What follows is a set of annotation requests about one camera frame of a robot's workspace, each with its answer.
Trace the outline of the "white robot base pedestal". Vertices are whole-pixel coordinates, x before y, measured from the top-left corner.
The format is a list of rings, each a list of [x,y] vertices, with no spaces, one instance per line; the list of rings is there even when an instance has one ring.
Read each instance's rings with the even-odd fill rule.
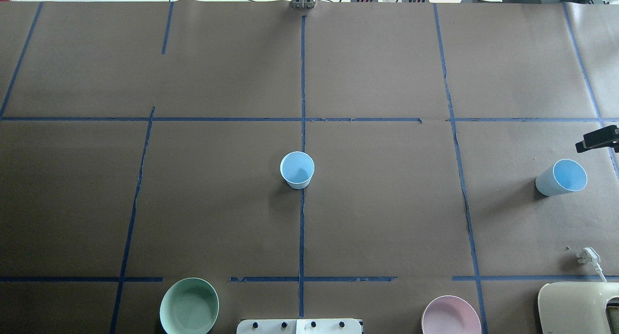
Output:
[[[362,320],[335,319],[246,319],[237,334],[363,334]]]

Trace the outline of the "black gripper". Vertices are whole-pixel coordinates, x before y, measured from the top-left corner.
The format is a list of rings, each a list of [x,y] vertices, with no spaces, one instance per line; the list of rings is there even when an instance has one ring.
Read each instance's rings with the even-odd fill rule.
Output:
[[[582,141],[575,144],[577,153],[585,153],[593,149],[609,147],[615,153],[619,153],[619,128],[617,125],[609,125],[591,131],[582,136]]]

